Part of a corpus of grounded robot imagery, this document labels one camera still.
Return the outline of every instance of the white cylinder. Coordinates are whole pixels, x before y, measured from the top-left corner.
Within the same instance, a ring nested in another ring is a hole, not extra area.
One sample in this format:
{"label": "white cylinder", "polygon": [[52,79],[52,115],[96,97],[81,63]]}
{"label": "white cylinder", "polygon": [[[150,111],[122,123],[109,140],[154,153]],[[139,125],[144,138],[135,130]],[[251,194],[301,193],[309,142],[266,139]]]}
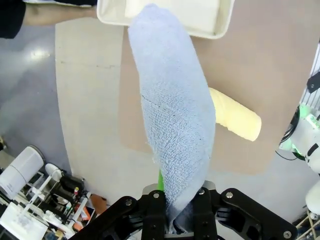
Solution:
{"label": "white cylinder", "polygon": [[318,181],[306,194],[305,203],[308,209],[317,215],[320,215],[320,181]]}
{"label": "white cylinder", "polygon": [[27,146],[0,175],[0,191],[12,200],[43,165],[37,150]]}

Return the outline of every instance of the table surface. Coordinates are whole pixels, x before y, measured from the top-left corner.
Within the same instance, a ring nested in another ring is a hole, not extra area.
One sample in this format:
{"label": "table surface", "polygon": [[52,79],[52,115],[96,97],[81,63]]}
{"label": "table surface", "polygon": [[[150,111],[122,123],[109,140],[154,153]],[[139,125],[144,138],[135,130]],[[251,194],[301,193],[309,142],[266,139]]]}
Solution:
{"label": "table surface", "polygon": [[[254,142],[217,124],[211,165],[257,174],[273,159],[303,94],[320,37],[320,1],[235,1],[231,23],[217,40],[193,38],[208,85],[256,112],[262,128]],[[122,45],[119,133],[122,143],[150,153],[139,75],[127,29]]]}

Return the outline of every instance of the yellow foam roll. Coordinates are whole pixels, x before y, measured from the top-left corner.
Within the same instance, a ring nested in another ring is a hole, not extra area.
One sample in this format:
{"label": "yellow foam roll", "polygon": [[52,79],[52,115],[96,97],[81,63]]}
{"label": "yellow foam roll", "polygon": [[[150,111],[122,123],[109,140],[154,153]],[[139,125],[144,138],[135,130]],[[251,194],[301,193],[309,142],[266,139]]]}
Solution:
{"label": "yellow foam roll", "polygon": [[261,130],[261,118],[218,90],[210,87],[209,90],[215,107],[216,122],[244,139],[255,141]]}

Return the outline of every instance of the folded towel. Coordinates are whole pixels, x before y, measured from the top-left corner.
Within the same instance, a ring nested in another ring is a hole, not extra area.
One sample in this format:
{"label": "folded towel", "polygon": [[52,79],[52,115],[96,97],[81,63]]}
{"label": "folded towel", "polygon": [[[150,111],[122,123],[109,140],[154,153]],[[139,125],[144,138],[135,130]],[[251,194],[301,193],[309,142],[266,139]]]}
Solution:
{"label": "folded towel", "polygon": [[167,231],[175,232],[173,221],[191,231],[192,209],[185,208],[205,181],[215,135],[207,81],[188,33],[168,10],[147,5],[128,33],[146,136],[163,175]]}

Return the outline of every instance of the person's arm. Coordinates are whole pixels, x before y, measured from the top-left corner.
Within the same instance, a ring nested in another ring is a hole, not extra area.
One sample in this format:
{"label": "person's arm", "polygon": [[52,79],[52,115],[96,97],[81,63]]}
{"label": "person's arm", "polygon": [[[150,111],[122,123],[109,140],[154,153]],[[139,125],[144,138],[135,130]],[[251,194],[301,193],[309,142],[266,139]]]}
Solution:
{"label": "person's arm", "polygon": [[97,17],[96,7],[26,3],[22,24],[34,26],[53,25],[85,17]]}

